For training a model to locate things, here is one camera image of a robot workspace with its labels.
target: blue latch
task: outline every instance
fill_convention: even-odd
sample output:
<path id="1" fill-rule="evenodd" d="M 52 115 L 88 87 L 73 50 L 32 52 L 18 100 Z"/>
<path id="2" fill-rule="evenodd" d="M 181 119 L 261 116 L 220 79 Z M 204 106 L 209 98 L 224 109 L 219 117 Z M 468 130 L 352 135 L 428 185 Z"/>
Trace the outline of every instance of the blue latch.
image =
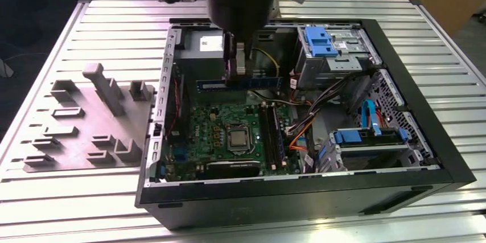
<path id="1" fill-rule="evenodd" d="M 408 140 L 408 131 L 403 128 L 399 128 L 397 132 L 400 133 L 401 140 L 405 142 Z"/>
<path id="2" fill-rule="evenodd" d="M 340 132 L 333 132 L 333 139 L 335 139 L 335 143 L 343 142 L 343 135 L 340 135 Z"/>
<path id="3" fill-rule="evenodd" d="M 336 57 L 337 51 L 332 46 L 332 36 L 323 27 L 305 27 L 305 38 L 312 57 Z"/>
<path id="4" fill-rule="evenodd" d="M 343 136 L 344 142 L 361 142 L 357 130 L 343 130 L 339 131 Z"/>
<path id="5" fill-rule="evenodd" d="M 320 152 L 319 152 L 319 158 L 317 158 L 317 160 L 323 157 L 323 155 L 325 154 L 325 152 L 327 152 L 327 148 L 325 148 L 325 146 L 321 148 L 321 150 L 320 150 Z"/>

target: ram slot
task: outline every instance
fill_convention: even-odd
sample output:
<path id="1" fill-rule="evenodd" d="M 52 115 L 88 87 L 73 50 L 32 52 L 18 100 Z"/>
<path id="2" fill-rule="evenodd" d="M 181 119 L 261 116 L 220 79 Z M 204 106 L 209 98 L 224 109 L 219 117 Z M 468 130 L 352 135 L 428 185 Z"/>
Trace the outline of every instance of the ram slot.
<path id="1" fill-rule="evenodd" d="M 283 149 L 283 139 L 281 139 L 281 131 L 280 131 L 280 125 L 279 125 L 279 117 L 276 115 L 276 108 L 272 108 L 272 129 L 273 129 L 273 136 L 275 136 L 275 140 L 276 140 L 276 153 L 275 153 L 275 162 L 277 164 L 279 167 L 285 166 L 285 151 Z"/>
<path id="2" fill-rule="evenodd" d="M 264 147 L 264 161 L 267 163 L 267 168 L 271 170 L 276 169 L 275 165 L 275 157 L 273 157 L 273 139 L 269 134 L 269 120 L 268 120 L 268 109 L 265 106 L 260 106 L 259 109 L 259 119 L 260 119 L 260 134 L 263 139 L 263 147 Z"/>

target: dark floor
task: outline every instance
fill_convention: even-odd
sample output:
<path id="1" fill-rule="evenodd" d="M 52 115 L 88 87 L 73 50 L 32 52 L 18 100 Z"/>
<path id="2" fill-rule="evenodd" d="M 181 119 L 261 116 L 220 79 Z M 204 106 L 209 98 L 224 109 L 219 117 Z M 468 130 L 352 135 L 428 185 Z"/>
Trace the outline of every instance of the dark floor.
<path id="1" fill-rule="evenodd" d="M 0 58 L 2 60 L 10 58 L 6 63 L 14 71 L 12 78 L 0 78 L 0 140 L 30 89 L 77 0 L 20 0 L 20 2 L 26 3 L 25 7 L 36 7 L 36 11 L 25 11 L 22 15 L 28 13 L 30 16 L 21 19 L 12 14 L 4 14 L 6 18 L 16 21 L 12 24 L 9 20 L 2 18 L 1 10 L 8 10 L 5 8 L 8 5 L 0 0 L 0 34 L 8 33 L 8 30 L 12 30 L 10 26 L 18 26 L 22 29 L 22 31 L 13 32 L 13 34 L 20 34 L 14 39 L 0 36 Z M 34 43 L 25 45 L 22 39 L 34 38 L 38 34 L 41 36 L 34 39 Z M 482 73 L 486 74 L 483 57 L 486 54 L 486 24 L 478 23 L 476 19 L 471 18 L 455 35 L 454 41 Z"/>
<path id="2" fill-rule="evenodd" d="M 479 23 L 478 18 L 472 17 L 452 39 L 480 73 L 486 75 L 486 23 Z"/>

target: yellow cable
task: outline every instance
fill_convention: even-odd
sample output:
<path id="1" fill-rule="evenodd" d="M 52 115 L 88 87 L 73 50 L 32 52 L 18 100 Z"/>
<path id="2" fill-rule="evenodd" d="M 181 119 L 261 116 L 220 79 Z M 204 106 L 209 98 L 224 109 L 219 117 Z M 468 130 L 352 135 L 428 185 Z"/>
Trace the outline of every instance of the yellow cable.
<path id="1" fill-rule="evenodd" d="M 276 76 L 275 77 L 279 77 L 279 63 L 276 63 L 275 58 L 272 58 L 272 56 L 264 50 L 261 50 L 260 48 L 252 48 L 252 50 L 259 51 L 260 53 L 267 55 L 268 59 L 271 59 L 273 65 L 275 65 L 275 69 L 276 69 Z"/>

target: metal workbench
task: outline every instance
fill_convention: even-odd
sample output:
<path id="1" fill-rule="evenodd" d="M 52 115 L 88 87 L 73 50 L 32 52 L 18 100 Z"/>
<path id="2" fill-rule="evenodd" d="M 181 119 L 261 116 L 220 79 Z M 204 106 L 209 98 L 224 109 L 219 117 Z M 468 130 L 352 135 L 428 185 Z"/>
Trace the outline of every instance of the metal workbench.
<path id="1" fill-rule="evenodd" d="M 89 86 L 85 63 L 100 62 L 118 85 L 157 86 L 169 17 L 205 17 L 205 3 L 153 0 L 78 3 L 0 146 L 0 240 L 17 241 L 486 241 L 486 87 L 467 57 L 421 6 L 389 0 L 280 1 L 283 17 L 376 19 L 478 181 L 389 215 L 199 229 L 173 233 L 133 207 L 138 168 L 28 174 L 21 158 L 56 105 L 56 79 Z"/>

